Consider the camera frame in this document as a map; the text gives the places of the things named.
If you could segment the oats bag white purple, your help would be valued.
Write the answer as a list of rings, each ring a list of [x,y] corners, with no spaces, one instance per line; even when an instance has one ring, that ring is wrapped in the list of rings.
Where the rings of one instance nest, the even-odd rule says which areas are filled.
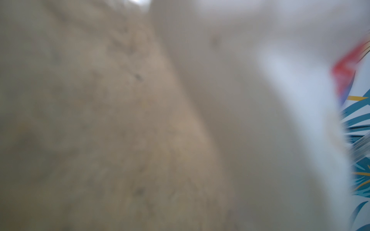
[[[369,1],[1,1],[1,230],[347,231]]]

